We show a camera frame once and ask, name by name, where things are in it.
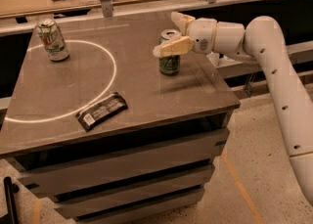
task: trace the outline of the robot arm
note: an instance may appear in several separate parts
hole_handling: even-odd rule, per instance
[[[184,36],[156,46],[156,57],[182,55],[193,50],[226,54],[235,60],[260,64],[294,174],[303,194],[313,203],[313,103],[293,69],[278,23],[269,17],[259,17],[245,30],[238,23],[195,20],[176,12],[172,13],[172,20]]]

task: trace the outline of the gray cabinet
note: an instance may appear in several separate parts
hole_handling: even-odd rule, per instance
[[[172,27],[167,13],[60,26],[70,58],[49,61],[33,34],[0,157],[79,223],[125,223],[200,201],[240,104],[223,78],[194,53],[178,75],[158,71],[152,48]],[[128,109],[85,132],[75,111],[111,91]]]

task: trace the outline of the gray tabletop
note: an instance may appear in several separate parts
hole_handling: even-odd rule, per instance
[[[51,62],[33,33],[0,132],[0,157],[227,112],[240,104],[204,55],[158,71],[152,50],[169,13],[60,23],[70,57]],[[86,133],[75,113],[118,92],[128,109]]]

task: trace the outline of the aluminum can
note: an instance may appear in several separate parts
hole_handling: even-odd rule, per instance
[[[61,61],[69,56],[66,42],[54,20],[46,19],[39,22],[37,31],[51,61]]]
[[[173,35],[179,33],[175,29],[164,30],[159,39],[159,43],[169,40]],[[179,72],[180,56],[168,56],[159,58],[159,71],[166,75],[174,75]]]

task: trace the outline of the floor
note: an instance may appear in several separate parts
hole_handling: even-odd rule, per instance
[[[313,83],[307,89],[313,92]],[[214,161],[215,172],[202,200],[132,224],[313,223],[313,207],[291,170],[270,95],[255,94],[241,103],[230,119],[230,137],[224,153]],[[1,184],[5,176],[20,187],[15,194],[20,223],[74,223],[55,212],[50,200],[39,200],[26,190],[16,180],[18,173],[0,160]],[[0,204],[3,216],[7,213],[4,193]]]

